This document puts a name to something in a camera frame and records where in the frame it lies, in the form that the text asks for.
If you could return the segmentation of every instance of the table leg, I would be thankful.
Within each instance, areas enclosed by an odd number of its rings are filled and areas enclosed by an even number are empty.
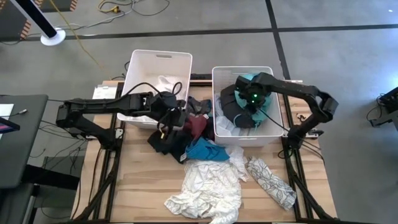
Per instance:
[[[24,175],[22,176],[22,182],[49,185],[70,190],[77,189],[79,180],[78,177],[72,175],[62,174],[31,165],[26,165]]]

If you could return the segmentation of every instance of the concrete floor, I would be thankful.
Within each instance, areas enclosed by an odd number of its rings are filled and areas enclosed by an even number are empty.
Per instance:
[[[388,0],[272,0],[279,27],[356,26],[398,23],[398,3]],[[109,15],[96,11],[96,1],[79,0],[70,22],[91,24]],[[164,6],[161,0],[137,5],[144,13]],[[45,14],[53,24],[57,13]],[[131,13],[79,34],[118,34],[179,30],[270,28],[263,0],[170,0],[159,15]],[[33,27],[30,33],[37,32]],[[335,119],[322,126],[320,138],[333,200],[342,220],[395,223],[398,209],[398,133],[391,124],[372,128],[366,113],[375,98],[398,86],[397,29],[280,33],[292,79],[329,92],[340,103]],[[75,40],[56,47],[40,42],[0,45],[0,93],[46,93],[53,99],[90,98],[95,85],[124,72],[134,49],[190,52],[193,73],[214,66],[266,65],[282,78],[272,33],[183,35],[84,40],[86,49],[107,69],[102,72]],[[54,121],[58,104],[49,103],[44,119]],[[54,156],[69,140],[40,133],[32,155]],[[29,160],[40,166],[44,157]],[[65,210],[52,210],[64,216]],[[35,223],[52,223],[37,213]]]

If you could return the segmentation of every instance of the wooden table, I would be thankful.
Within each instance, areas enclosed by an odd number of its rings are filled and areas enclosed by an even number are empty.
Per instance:
[[[115,82],[105,81],[103,84],[115,85]],[[198,100],[211,99],[211,87],[191,87],[190,95]],[[279,96],[284,126],[287,125],[285,106]],[[310,110],[303,100],[289,98],[294,123],[299,124],[296,114],[309,115]],[[111,115],[97,115],[95,123],[108,128]],[[175,161],[170,155],[156,153],[148,145],[147,138],[153,130],[139,129],[132,125],[126,126],[121,160],[113,202],[112,222],[209,222],[210,219],[193,220],[182,215],[173,215],[164,202],[171,196],[179,194],[185,178],[184,165]],[[317,140],[308,140],[318,146]],[[93,179],[93,169],[100,144],[98,141],[88,143],[87,152],[81,172],[81,199],[76,215],[79,215],[88,204],[88,197]],[[280,139],[264,147],[245,147],[245,156],[255,156],[263,159],[271,171],[288,182],[285,161],[277,157],[282,150]],[[101,152],[96,166],[96,175],[93,187],[93,196],[97,191],[100,179],[104,152]],[[317,202],[329,215],[336,217],[335,206],[322,160],[306,147],[301,149],[302,163],[309,191]],[[242,205],[239,209],[239,222],[289,222],[295,221],[293,210],[285,211],[274,199],[250,178],[247,182],[241,181]],[[99,217],[104,217],[106,199],[105,192]],[[298,192],[300,211],[305,217],[303,198]]]

